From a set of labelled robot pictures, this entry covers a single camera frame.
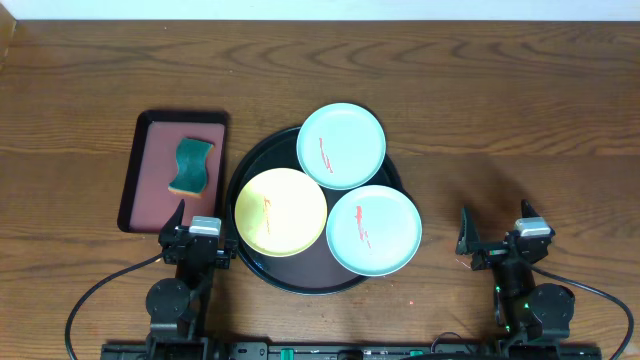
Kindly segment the yellow plate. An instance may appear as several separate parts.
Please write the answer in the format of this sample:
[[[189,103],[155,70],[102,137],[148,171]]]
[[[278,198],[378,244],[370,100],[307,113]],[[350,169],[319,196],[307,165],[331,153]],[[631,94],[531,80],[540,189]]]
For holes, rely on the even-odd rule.
[[[259,173],[239,192],[233,210],[241,239],[256,252],[289,257],[320,237],[328,216],[326,197],[305,173],[275,168]]]

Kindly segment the green and yellow sponge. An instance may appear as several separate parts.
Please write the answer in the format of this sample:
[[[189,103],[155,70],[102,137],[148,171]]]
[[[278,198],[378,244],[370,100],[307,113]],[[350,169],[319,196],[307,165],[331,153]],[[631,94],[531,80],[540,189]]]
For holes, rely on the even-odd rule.
[[[177,173],[169,183],[168,190],[199,197],[208,186],[207,158],[213,149],[211,143],[183,138],[176,148]]]

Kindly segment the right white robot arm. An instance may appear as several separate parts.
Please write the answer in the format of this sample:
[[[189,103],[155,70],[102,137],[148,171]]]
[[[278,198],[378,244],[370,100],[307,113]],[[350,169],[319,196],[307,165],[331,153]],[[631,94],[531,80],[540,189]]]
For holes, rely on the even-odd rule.
[[[480,240],[471,212],[461,212],[455,253],[471,257],[474,271],[489,269],[494,278],[494,313],[508,336],[495,352],[502,357],[545,359],[560,357],[560,341],[570,335],[575,295],[565,286],[534,280],[532,266],[548,255],[555,231],[529,204],[521,202],[521,217],[502,240]]]

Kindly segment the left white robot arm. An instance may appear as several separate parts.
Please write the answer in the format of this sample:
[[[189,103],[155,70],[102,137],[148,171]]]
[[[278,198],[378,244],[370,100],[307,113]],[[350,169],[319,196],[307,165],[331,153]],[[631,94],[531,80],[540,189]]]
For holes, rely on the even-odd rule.
[[[221,239],[221,220],[196,216],[185,226],[185,202],[161,228],[160,259],[176,267],[175,275],[155,283],[146,296],[150,333],[144,357],[149,360],[221,360],[229,346],[205,334],[214,273],[228,269],[237,245]]]

